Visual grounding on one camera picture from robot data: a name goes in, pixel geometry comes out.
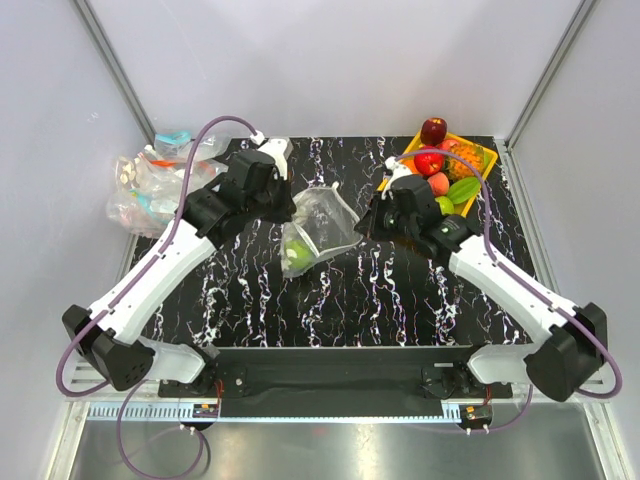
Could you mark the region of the bright red apple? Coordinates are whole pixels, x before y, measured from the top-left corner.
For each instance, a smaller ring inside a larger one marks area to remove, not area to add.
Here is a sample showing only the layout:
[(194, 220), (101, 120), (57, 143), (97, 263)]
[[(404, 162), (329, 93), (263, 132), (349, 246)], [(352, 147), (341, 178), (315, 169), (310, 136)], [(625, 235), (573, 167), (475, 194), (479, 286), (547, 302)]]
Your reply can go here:
[(437, 152), (426, 152), (414, 157), (414, 166), (423, 176), (439, 173), (444, 164), (444, 156)]

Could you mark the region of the clear zip top bag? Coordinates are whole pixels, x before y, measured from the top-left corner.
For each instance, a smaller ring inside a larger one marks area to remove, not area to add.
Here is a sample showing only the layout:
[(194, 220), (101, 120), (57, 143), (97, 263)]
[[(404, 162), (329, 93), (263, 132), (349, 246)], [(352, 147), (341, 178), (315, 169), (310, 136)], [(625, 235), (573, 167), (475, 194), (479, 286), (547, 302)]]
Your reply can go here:
[[(340, 183), (307, 188), (293, 198), (296, 212), (283, 225), (280, 244), (282, 274), (286, 279), (299, 277), (318, 263), (343, 254), (359, 244), (363, 236), (354, 230), (359, 221), (356, 212), (342, 198)], [(287, 268), (284, 246), (291, 240), (305, 242), (315, 255), (310, 267), (302, 270)]]

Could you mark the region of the wrinkled green round fruit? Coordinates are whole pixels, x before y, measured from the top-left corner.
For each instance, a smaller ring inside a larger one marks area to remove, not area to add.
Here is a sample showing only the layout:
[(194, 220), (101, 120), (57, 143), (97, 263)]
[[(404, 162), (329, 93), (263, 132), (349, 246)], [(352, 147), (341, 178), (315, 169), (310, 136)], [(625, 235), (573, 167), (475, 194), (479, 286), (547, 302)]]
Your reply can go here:
[(302, 270), (310, 267), (315, 255), (305, 242), (291, 240), (284, 246), (284, 263), (287, 268)]

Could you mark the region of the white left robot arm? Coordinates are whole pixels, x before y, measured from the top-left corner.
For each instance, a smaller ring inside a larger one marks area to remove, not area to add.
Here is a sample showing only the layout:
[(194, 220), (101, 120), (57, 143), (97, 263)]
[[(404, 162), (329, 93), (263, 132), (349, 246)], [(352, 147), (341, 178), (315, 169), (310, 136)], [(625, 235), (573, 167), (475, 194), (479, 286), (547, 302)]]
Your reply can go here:
[(167, 380), (196, 396), (214, 388), (212, 355), (141, 332), (178, 284), (246, 226), (291, 220), (290, 152), (288, 140), (273, 138), (233, 154), (227, 171), (187, 196), (182, 214), (110, 292), (87, 308), (67, 309), (62, 322), (74, 349), (107, 384), (126, 391), (145, 379)]

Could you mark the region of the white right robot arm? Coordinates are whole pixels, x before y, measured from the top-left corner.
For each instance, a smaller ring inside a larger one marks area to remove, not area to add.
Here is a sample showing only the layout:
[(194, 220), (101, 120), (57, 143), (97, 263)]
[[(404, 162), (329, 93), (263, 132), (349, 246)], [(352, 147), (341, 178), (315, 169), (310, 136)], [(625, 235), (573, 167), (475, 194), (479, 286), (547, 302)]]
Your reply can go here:
[(454, 371), (454, 384), (476, 396), (493, 383), (529, 383), (551, 400), (564, 402), (605, 363), (605, 312), (555, 294), (497, 252), (466, 218), (444, 215), (418, 175), (376, 192), (355, 231), (376, 242), (411, 248), (473, 284), (529, 335), (530, 343), (484, 345)]

